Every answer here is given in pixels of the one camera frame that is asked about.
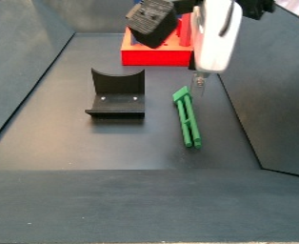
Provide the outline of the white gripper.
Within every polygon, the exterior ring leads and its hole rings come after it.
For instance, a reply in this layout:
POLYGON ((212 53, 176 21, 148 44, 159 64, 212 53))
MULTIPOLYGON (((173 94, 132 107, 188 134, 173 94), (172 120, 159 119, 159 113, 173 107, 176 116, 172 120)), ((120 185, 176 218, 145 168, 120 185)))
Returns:
POLYGON ((192 44, 196 72, 191 93, 204 95, 209 73, 221 73, 231 62, 231 55, 240 30, 243 10, 235 0, 204 0, 191 15, 192 44))

